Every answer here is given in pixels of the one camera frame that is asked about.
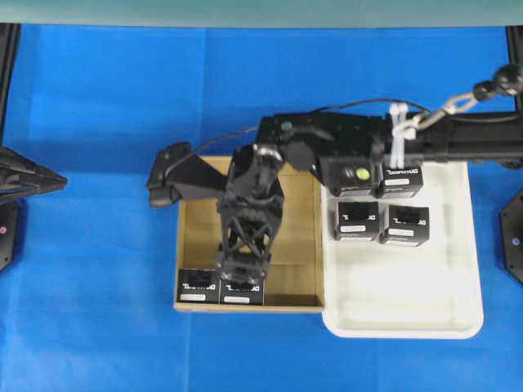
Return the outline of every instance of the blue surface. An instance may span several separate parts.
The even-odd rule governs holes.
[[[521,390],[523,287],[500,268],[497,218],[521,171],[470,167],[485,325],[466,341],[343,340],[319,315],[177,313],[176,209],[149,209],[145,189],[173,141],[377,96],[434,109],[506,62],[501,28],[25,26],[5,144],[69,185],[28,199],[24,253],[0,274],[0,390]]]

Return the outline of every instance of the label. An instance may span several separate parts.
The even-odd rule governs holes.
[[[402,235],[404,237],[413,237],[414,236],[414,230],[389,229],[389,235]]]
[[[399,225],[407,225],[406,222],[403,222],[402,220],[399,220],[398,218],[392,218],[392,220],[394,221],[394,223],[397,223]],[[418,221],[418,226],[426,226],[426,225],[427,225],[427,221],[426,220],[420,219]]]
[[[188,283],[181,284],[185,290],[216,290],[216,284],[212,284],[208,287],[192,287]]]
[[[340,241],[372,241],[372,237],[340,237]]]
[[[358,225],[358,226],[341,226],[340,231],[342,233],[355,233],[355,232],[361,232],[366,231],[367,227],[364,225]]]
[[[342,190],[340,193],[341,196],[366,196],[367,194],[370,194],[371,189],[365,189],[365,190]]]
[[[250,290],[243,290],[241,288],[232,288],[231,284],[226,284],[226,286],[230,292],[259,292],[260,291],[259,286],[253,286],[253,288],[251,288]]]
[[[394,178],[392,180],[385,180],[385,185],[408,185],[410,181],[408,178]]]
[[[387,169],[387,173],[391,176],[395,176],[395,175],[398,175],[398,174],[418,174],[419,173],[419,170],[418,169],[409,169],[409,170],[390,170],[390,169]]]
[[[223,301],[230,304],[248,304],[251,300],[248,296],[224,296]]]
[[[408,241],[395,241],[394,239],[389,239],[385,244],[386,245],[402,245],[404,247],[415,247],[419,243],[410,243]]]
[[[180,294],[180,301],[205,301],[205,294]]]
[[[382,198],[412,198],[414,192],[387,192],[383,194]]]
[[[350,221],[351,220],[351,218],[348,216],[348,214],[343,214],[342,217],[343,217],[344,221]],[[367,221],[375,221],[375,220],[376,220],[376,216],[375,215],[369,215],[369,217],[367,218]]]

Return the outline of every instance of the cable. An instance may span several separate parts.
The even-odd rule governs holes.
[[[382,103],[382,102],[389,102],[389,103],[394,103],[394,104],[407,104],[408,106],[412,106],[413,108],[422,110],[423,112],[430,113],[429,109],[427,109],[426,107],[421,106],[419,104],[416,104],[415,102],[410,102],[408,100],[397,100],[394,98],[373,98],[371,100],[357,100],[357,101],[350,102],[350,103],[344,104],[344,105],[322,106],[321,108],[311,110],[309,113],[318,113],[318,112],[323,112],[325,110],[346,109],[346,108],[352,108],[352,107],[358,106],[358,105],[377,104],[377,103]]]
[[[514,121],[519,118],[521,118],[522,112],[517,112],[518,114],[513,114],[512,116],[505,116],[505,117],[494,117],[494,118],[467,118],[467,117],[456,117],[451,116],[450,119],[453,121],[457,121],[460,123],[488,123],[488,124],[494,124],[494,123],[505,123],[507,121]]]
[[[199,153],[200,151],[208,148],[210,145],[214,145],[215,143],[217,143],[218,141],[220,140],[224,140],[224,139],[231,139],[231,138],[234,138],[234,137],[238,137],[238,136],[242,136],[242,135],[247,135],[248,133],[251,133],[252,131],[256,131],[258,129],[258,127],[249,127],[247,129],[243,129],[242,131],[235,131],[235,132],[229,132],[229,133],[226,133],[224,135],[219,135],[211,140],[209,140],[208,142],[206,143],[203,143],[202,145],[199,145],[198,147],[196,147],[194,150],[192,150],[190,153],[188,153],[186,156],[178,159],[176,162],[174,162],[171,166],[169,166],[166,170],[165,170],[165,176],[164,177],[167,177],[169,175],[170,172],[172,172],[176,166],[180,165],[181,163],[185,162],[187,159],[189,159],[190,157],[192,157],[193,155],[196,155],[197,153]]]

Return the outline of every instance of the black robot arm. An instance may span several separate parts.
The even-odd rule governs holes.
[[[509,65],[493,81],[454,97],[434,113],[410,114],[418,132],[405,140],[405,165],[426,161],[494,160],[520,167],[523,118],[519,113],[462,114],[495,94],[523,91],[521,68]],[[466,104],[454,102],[466,99]],[[378,168],[391,159],[391,117],[359,116],[316,110],[263,118],[253,144],[237,149],[227,176],[177,143],[161,151],[147,187],[152,207],[178,199],[217,198],[222,241],[217,272],[237,283],[260,283],[270,265],[270,248],[282,219],[284,194],[278,172],[285,163],[309,171],[334,195],[345,188],[378,185]]]

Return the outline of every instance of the white tray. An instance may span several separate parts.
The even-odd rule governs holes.
[[[431,238],[420,247],[334,239],[339,200],[323,188],[324,323],[340,337],[466,339],[483,324],[467,164],[425,164],[411,199],[378,200],[430,208]]]

